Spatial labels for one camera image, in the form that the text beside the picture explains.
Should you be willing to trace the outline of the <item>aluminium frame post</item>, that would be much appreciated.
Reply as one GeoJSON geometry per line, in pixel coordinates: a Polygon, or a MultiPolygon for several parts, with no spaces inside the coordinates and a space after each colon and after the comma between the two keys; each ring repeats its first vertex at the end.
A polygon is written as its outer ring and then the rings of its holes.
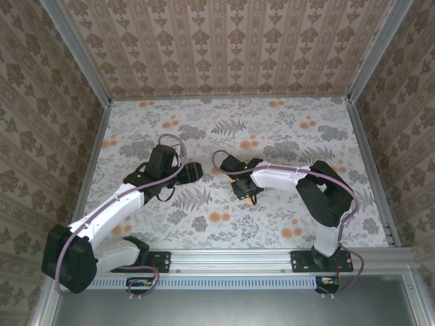
{"type": "Polygon", "coordinates": [[[391,43],[413,0],[395,0],[348,92],[349,102],[356,102],[391,43]]]}
{"type": "Polygon", "coordinates": [[[74,28],[59,0],[40,1],[79,65],[80,70],[86,77],[100,104],[104,109],[109,108],[111,96],[99,75],[96,65],[88,55],[84,42],[79,38],[79,33],[74,28]]]}

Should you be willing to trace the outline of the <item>floral patterned table cover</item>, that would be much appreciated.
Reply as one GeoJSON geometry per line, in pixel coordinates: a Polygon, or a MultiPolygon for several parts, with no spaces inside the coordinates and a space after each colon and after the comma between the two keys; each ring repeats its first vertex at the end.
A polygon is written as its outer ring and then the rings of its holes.
{"type": "Polygon", "coordinates": [[[239,200],[215,168],[227,154],[248,162],[310,166],[328,163],[360,203],[343,232],[346,247],[388,241],[360,148],[342,98],[238,98],[115,102],[90,187],[87,213],[109,198],[157,142],[183,141],[204,174],[167,202],[153,199],[103,240],[134,236],[153,249],[309,248],[314,221],[296,190],[267,189],[255,205],[239,200]]]}

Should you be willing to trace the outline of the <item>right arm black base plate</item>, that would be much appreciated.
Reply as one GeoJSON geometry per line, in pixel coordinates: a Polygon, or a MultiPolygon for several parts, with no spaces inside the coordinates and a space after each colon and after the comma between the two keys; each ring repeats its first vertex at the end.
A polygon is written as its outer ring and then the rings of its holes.
{"type": "Polygon", "coordinates": [[[292,251],[292,272],[353,272],[353,262],[348,252],[337,250],[330,257],[314,251],[292,251]]]}

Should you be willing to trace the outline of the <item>grey metal sheet panel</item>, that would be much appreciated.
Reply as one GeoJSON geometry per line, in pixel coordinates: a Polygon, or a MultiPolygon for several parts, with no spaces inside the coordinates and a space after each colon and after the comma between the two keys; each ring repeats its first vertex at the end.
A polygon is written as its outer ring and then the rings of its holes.
{"type": "Polygon", "coordinates": [[[417,326],[399,276],[363,276],[348,292],[155,290],[141,299],[90,290],[62,299],[52,326],[417,326]]]}

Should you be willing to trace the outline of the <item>aluminium side rail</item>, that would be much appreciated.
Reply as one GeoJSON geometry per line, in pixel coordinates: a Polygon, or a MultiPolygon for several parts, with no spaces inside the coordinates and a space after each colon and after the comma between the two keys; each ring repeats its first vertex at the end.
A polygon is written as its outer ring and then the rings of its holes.
{"type": "Polygon", "coordinates": [[[82,186],[79,192],[79,196],[77,197],[76,206],[71,219],[72,223],[75,223],[77,220],[81,219],[84,216],[84,210],[86,208],[87,198],[92,184],[94,172],[97,166],[99,153],[101,151],[101,146],[103,144],[105,131],[107,130],[107,125],[109,123],[110,114],[111,114],[111,104],[109,104],[103,109],[103,114],[101,116],[101,121],[94,140],[94,145],[90,153],[88,165],[86,168],[86,173],[84,175],[84,180],[82,182],[82,186]]]}
{"type": "Polygon", "coordinates": [[[401,247],[402,243],[398,235],[398,231],[392,216],[392,212],[388,205],[383,185],[373,158],[364,127],[358,113],[356,104],[345,98],[349,119],[351,120],[356,141],[360,148],[360,153],[370,182],[372,194],[374,196],[377,209],[383,224],[386,239],[390,247],[401,247]]]}

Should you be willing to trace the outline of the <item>aluminium back rail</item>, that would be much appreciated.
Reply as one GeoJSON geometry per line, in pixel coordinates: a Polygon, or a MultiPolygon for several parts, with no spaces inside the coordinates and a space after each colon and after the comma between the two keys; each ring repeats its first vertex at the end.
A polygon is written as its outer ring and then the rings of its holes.
{"type": "Polygon", "coordinates": [[[169,101],[169,100],[213,100],[238,98],[348,98],[348,94],[215,94],[215,95],[186,95],[186,96],[142,96],[142,97],[113,97],[114,101],[169,101]]]}

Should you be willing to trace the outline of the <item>aluminium front frame rail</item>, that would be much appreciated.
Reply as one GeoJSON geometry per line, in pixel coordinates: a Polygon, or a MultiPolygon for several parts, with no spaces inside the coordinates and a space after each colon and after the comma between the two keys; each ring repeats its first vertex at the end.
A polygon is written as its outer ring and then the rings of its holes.
{"type": "MultiPolygon", "coordinates": [[[[336,272],[295,273],[292,272],[290,253],[295,250],[172,250],[168,273],[161,274],[336,274],[336,272]]],[[[409,248],[362,248],[348,249],[353,262],[353,272],[362,269],[366,274],[399,274],[416,271],[417,263],[409,248]]],[[[152,272],[157,270],[145,266],[152,272]]]]}

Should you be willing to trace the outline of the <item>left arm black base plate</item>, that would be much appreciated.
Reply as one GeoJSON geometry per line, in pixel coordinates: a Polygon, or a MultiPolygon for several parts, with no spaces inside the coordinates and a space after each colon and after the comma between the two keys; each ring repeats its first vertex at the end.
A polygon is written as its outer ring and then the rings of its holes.
{"type": "Polygon", "coordinates": [[[111,270],[112,273],[140,273],[140,272],[152,272],[145,268],[145,266],[153,267],[159,271],[159,273],[168,273],[171,265],[171,252],[169,251],[146,251],[140,252],[136,261],[124,266],[111,270]]]}

